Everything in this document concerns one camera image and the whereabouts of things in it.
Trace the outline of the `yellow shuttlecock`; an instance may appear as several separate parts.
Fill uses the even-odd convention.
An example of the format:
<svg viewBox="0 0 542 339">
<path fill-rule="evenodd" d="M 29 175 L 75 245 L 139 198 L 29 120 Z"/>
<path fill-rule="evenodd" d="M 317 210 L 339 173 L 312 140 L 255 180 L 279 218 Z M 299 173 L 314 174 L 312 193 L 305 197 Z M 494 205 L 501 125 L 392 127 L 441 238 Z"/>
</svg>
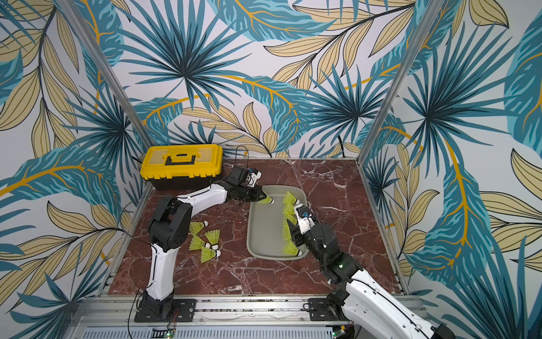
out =
<svg viewBox="0 0 542 339">
<path fill-rule="evenodd" d="M 300 200 L 296 198 L 295 195 L 293 195 L 292 192 L 288 191 L 285 193 L 285 196 L 283 198 L 284 204 L 290 204 L 292 206 L 296 206 L 297 204 L 300 204 Z"/>
<path fill-rule="evenodd" d="M 300 257 L 302 255 L 301 250 L 291 240 L 286 241 L 282 253 L 289 257 Z"/>
<path fill-rule="evenodd" d="M 269 195 L 266 195 L 264 199 L 262 200 L 259 200 L 259 204 L 273 204 L 275 202 L 275 200 L 269 196 Z"/>
<path fill-rule="evenodd" d="M 289 220 L 284 219 L 282 223 L 282 236 L 285 241 L 291 241 L 292 235 L 289 227 Z"/>
<path fill-rule="evenodd" d="M 293 225 L 297 224 L 297 218 L 295 215 L 283 215 L 284 219 L 292 223 Z"/>
<path fill-rule="evenodd" d="M 189 250 L 196 251 L 204 248 L 212 250 L 219 249 L 220 230 L 211 230 L 206 232 L 204 234 L 204 238 L 205 240 L 197 235 L 194 235 L 189 244 Z"/>
<path fill-rule="evenodd" d="M 200 250 L 200 262 L 202 264 L 206 263 L 206 262 L 209 262 L 210 260 L 214 259 L 214 258 L 218 258 L 221 256 L 221 251 L 219 249 L 211 249 L 211 248 L 206 248 L 206 247 L 203 247 L 201 250 Z"/>
<path fill-rule="evenodd" d="M 285 203 L 282 213 L 286 217 L 295 217 L 296 216 L 295 206 L 290 203 Z"/>
<path fill-rule="evenodd" d="M 209 225 L 208 221 L 204 220 L 202 222 L 190 222 L 189 233 L 191 235 L 198 235 L 205 227 Z"/>
</svg>

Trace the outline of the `grey-green plastic storage tray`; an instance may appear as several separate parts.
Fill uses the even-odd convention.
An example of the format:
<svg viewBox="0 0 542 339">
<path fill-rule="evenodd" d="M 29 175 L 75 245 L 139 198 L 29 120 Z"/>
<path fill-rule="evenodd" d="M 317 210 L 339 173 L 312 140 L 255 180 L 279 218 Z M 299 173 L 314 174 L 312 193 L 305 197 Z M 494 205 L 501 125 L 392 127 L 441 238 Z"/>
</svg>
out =
<svg viewBox="0 0 542 339">
<path fill-rule="evenodd" d="M 250 205 L 246 246 L 255 258 L 269 261 L 295 261 L 304 258 L 309 250 L 303 244 L 299 255 L 283 252 L 286 240 L 283 237 L 283 199 L 291 192 L 301 203 L 306 204 L 306 194 L 294 186 L 268 185 L 263 192 L 274 199 L 274 203 L 253 202 Z"/>
</svg>

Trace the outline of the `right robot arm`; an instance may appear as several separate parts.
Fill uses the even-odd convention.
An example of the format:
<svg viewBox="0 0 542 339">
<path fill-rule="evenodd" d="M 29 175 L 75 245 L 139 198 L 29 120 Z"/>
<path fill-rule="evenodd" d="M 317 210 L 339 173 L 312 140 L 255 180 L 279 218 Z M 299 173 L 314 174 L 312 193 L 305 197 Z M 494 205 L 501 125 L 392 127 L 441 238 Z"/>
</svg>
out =
<svg viewBox="0 0 542 339">
<path fill-rule="evenodd" d="M 302 232 L 300 224 L 287 224 L 292 241 L 306 245 L 319 262 L 320 272 L 335 286 L 327 302 L 340 318 L 376 338 L 455 337 L 447 326 L 433 325 L 382 288 L 357 260 L 340 249 L 329 225 L 316 223 Z"/>
</svg>

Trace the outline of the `yellow black toolbox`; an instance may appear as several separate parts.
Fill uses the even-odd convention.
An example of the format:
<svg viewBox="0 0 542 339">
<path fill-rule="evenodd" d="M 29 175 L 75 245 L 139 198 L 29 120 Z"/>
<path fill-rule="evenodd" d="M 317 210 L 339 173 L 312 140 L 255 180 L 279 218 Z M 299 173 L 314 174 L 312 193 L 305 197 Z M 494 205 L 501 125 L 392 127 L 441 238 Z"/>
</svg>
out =
<svg viewBox="0 0 542 339">
<path fill-rule="evenodd" d="M 158 191 L 198 190 L 222 178 L 223 148 L 216 144 L 154 146 L 140 174 Z"/>
</svg>

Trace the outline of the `aluminium frame post left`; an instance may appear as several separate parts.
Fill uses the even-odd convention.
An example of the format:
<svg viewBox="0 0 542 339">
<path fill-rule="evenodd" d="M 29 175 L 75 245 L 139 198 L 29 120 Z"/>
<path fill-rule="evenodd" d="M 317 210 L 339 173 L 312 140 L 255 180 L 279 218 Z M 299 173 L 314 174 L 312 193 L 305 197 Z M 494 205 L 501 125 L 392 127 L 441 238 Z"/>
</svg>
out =
<svg viewBox="0 0 542 339">
<path fill-rule="evenodd" d="M 101 73 L 112 94 L 118 100 L 118 103 L 124 110 L 124 113 L 131 122 L 134 130 L 141 137 L 143 148 L 148 150 L 148 148 L 153 146 L 152 139 L 146 132 L 142 121 L 139 119 L 134 109 L 134 106 L 132 106 L 128 96 L 121 86 L 121 83 L 115 76 L 110 63 L 107 61 L 107 58 L 104 55 L 99 43 L 96 41 L 96 38 L 93 37 L 93 33 L 91 32 L 88 24 L 84 21 L 82 14 L 77 9 L 73 1 L 59 0 L 56 3 L 66 16 L 67 21 L 71 25 L 76 35 L 80 38 L 82 45 L 84 48 L 86 48 L 89 55 L 93 59 L 95 65 L 97 66 L 97 70 Z"/>
</svg>

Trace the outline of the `aluminium frame post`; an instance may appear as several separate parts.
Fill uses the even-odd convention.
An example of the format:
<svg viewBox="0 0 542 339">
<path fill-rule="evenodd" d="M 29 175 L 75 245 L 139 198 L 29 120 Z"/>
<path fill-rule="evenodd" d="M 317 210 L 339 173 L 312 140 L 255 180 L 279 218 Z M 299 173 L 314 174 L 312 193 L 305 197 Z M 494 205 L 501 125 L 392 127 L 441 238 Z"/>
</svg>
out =
<svg viewBox="0 0 542 339">
<path fill-rule="evenodd" d="M 86 48 L 89 55 L 93 59 L 95 65 L 97 66 L 97 70 L 101 73 L 112 94 L 118 100 L 118 103 L 124 110 L 124 113 L 131 122 L 134 130 L 141 137 L 143 148 L 148 150 L 148 148 L 153 146 L 152 139 L 146 132 L 142 121 L 139 119 L 134 109 L 134 106 L 132 106 L 128 96 L 121 86 L 121 83 L 115 76 L 110 63 L 107 61 L 107 58 L 104 55 L 99 43 L 96 41 L 96 38 L 93 37 L 93 33 L 91 32 L 88 24 L 84 21 L 82 14 L 77 9 L 73 1 L 59 0 L 56 3 L 66 16 L 67 21 L 71 25 L 76 35 L 80 38 L 82 45 L 84 48 Z"/>
<path fill-rule="evenodd" d="M 364 145 L 357 159 L 357 165 L 362 168 L 364 162 L 368 158 L 372 144 L 378 137 L 378 132 L 385 122 L 385 117 L 392 107 L 393 100 L 396 98 L 397 92 L 406 79 L 418 53 L 420 52 L 426 36 L 429 34 L 433 22 L 436 20 L 444 1 L 430 1 L 426 7 L 426 11 L 421 17 L 419 26 L 414 31 L 414 36 L 411 45 L 406 49 L 405 55 L 395 74 L 395 77 L 386 93 L 382 105 L 376 115 L 371 129 L 364 141 Z"/>
</svg>

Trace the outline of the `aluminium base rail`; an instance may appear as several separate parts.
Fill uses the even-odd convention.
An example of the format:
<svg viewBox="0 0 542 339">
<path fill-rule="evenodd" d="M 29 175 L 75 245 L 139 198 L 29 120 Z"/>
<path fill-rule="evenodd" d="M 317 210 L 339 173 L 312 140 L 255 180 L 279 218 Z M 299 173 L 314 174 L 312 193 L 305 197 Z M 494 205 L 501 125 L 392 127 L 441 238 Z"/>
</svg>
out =
<svg viewBox="0 0 542 339">
<path fill-rule="evenodd" d="M 343 320 L 310 312 L 308 295 L 200 295 L 193 318 L 165 323 L 137 323 L 131 297 L 96 297 L 73 315 L 65 338 L 332 338 L 345 326 L 357 338 L 365 330 Z"/>
</svg>

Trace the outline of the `aluminium frame post right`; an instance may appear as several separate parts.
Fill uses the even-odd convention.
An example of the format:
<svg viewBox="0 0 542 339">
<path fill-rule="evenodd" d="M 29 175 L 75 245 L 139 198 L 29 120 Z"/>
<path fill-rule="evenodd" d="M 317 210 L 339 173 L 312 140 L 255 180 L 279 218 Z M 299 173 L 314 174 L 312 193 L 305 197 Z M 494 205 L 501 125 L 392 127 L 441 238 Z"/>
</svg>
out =
<svg viewBox="0 0 542 339">
<path fill-rule="evenodd" d="M 429 34 L 433 22 L 436 20 L 444 1 L 430 1 L 426 7 L 426 11 L 421 17 L 419 26 L 414 31 L 414 36 L 411 45 L 406 49 L 405 55 L 395 74 L 395 77 L 386 93 L 382 105 L 376 115 L 371 129 L 364 141 L 364 145 L 357 159 L 357 165 L 362 168 L 364 162 L 368 158 L 372 144 L 378 137 L 378 132 L 385 122 L 385 117 L 392 107 L 393 100 L 396 98 L 397 92 L 406 79 L 418 53 L 420 52 L 426 36 Z"/>
</svg>

